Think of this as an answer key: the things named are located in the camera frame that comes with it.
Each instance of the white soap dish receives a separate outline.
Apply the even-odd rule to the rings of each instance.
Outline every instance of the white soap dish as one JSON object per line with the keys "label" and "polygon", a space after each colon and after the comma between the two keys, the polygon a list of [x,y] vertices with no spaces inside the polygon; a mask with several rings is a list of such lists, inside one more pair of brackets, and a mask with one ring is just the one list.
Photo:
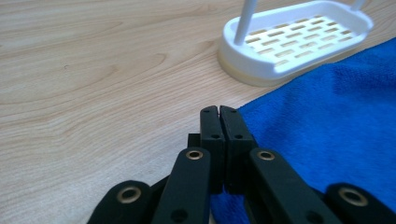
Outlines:
{"label": "white soap dish", "polygon": [[227,22],[219,63],[232,77],[253,86],[274,86],[331,57],[354,49],[374,24],[352,6],[311,1],[254,13],[246,0],[242,15]]}

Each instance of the wooden table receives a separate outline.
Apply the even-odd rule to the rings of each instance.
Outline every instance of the wooden table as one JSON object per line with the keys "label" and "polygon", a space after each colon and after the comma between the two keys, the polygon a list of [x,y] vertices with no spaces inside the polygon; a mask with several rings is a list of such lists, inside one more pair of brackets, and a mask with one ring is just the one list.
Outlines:
{"label": "wooden table", "polygon": [[[85,223],[114,185],[168,175],[201,108],[272,90],[217,62],[222,27],[242,4],[1,1],[0,223]],[[394,0],[363,11],[375,28],[357,51],[396,36]]]}

